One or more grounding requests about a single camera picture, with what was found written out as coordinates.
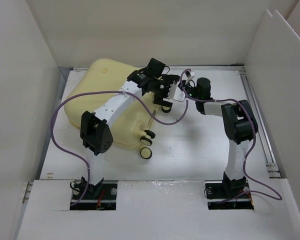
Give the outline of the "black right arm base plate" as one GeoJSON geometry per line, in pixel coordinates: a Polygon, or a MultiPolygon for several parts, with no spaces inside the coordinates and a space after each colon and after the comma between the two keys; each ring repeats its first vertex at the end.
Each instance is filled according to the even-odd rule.
{"type": "Polygon", "coordinates": [[[222,181],[206,181],[204,195],[209,210],[254,210],[254,204],[246,181],[243,186],[226,190],[222,181]]]}

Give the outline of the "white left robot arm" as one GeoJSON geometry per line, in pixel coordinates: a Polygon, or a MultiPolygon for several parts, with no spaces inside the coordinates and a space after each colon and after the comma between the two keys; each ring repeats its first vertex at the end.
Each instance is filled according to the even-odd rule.
{"type": "Polygon", "coordinates": [[[79,83],[98,90],[98,94],[112,94],[108,100],[100,103],[93,112],[86,110],[80,121],[80,137],[83,146],[93,152],[89,158],[89,174],[84,192],[90,198],[101,194],[103,184],[104,153],[111,147],[114,138],[112,129],[117,129],[125,140],[140,135],[148,141],[150,134],[141,131],[143,114],[135,106],[140,103],[149,116],[152,116],[144,99],[151,96],[151,105],[170,105],[171,89],[176,89],[178,75],[152,73],[148,68],[136,67],[110,60],[99,59],[92,63],[79,83]]]}

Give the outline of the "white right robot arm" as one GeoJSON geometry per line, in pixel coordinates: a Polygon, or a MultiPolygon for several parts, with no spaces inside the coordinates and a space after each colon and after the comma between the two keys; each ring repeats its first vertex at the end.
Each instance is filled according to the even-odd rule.
{"type": "Polygon", "coordinates": [[[247,100],[230,103],[211,97],[211,81],[208,78],[183,80],[181,85],[187,96],[195,101],[196,109],[202,115],[221,117],[225,135],[229,140],[228,161],[223,179],[217,183],[206,183],[205,194],[208,199],[230,199],[240,194],[247,186],[244,173],[246,154],[251,147],[254,134],[258,132],[253,111],[247,100]]]}

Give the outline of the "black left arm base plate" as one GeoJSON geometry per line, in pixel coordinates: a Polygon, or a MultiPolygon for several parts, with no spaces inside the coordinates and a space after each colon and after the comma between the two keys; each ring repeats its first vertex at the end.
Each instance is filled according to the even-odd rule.
{"type": "Polygon", "coordinates": [[[76,203],[85,190],[86,181],[84,178],[80,182],[72,181],[72,190],[69,209],[71,211],[114,211],[117,205],[118,182],[103,181],[97,185],[89,184],[83,198],[76,203]]]}

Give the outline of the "yellow suitcase with black lining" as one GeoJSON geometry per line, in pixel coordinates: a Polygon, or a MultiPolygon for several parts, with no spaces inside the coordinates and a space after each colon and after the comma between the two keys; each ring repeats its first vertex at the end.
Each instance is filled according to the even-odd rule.
{"type": "MultiPolygon", "coordinates": [[[[148,68],[149,70],[151,70],[152,73],[157,74],[159,76],[168,75],[167,73],[163,73],[164,69],[166,68],[166,65],[154,58],[150,60],[146,67],[140,69],[145,68],[148,68]]],[[[82,114],[85,111],[93,112],[99,104],[101,104],[103,101],[107,101],[109,98],[112,97],[112,94],[98,94],[97,89],[93,89],[87,84],[84,84],[83,87],[79,87],[80,82],[68,95],[68,97],[66,98],[68,100],[68,103],[66,103],[64,106],[64,112],[68,117],[69,122],[79,129],[81,127],[82,114]]],[[[143,125],[140,126],[140,130],[145,131],[150,135],[149,140],[143,140],[139,134],[133,136],[129,140],[125,140],[117,129],[111,129],[111,132],[113,133],[112,144],[126,149],[137,149],[139,150],[140,156],[146,160],[150,159],[153,155],[150,146],[153,144],[153,139],[156,135],[153,131],[150,130],[150,126],[154,120],[154,116],[156,115],[156,110],[158,107],[161,107],[162,111],[168,113],[171,111],[172,108],[172,105],[151,105],[151,98],[152,97],[150,95],[147,96],[147,98],[144,99],[144,103],[149,107],[150,111],[152,112],[152,116],[146,113],[146,111],[140,103],[135,104],[137,110],[143,114],[140,117],[140,120],[143,122],[143,125]]]]}

